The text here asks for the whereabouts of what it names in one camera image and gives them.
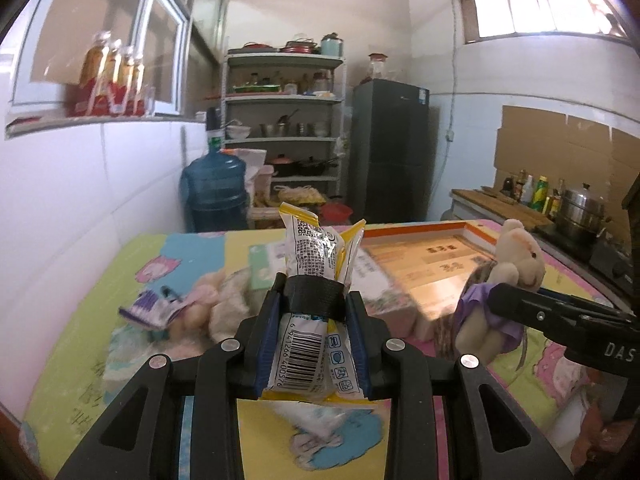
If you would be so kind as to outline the person's right hand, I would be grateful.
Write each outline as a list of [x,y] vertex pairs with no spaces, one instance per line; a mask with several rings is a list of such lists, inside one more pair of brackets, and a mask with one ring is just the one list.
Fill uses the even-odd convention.
[[620,452],[636,422],[638,418],[605,422],[599,405],[590,404],[570,452],[570,462],[574,469],[582,469],[586,463],[593,462],[596,458]]

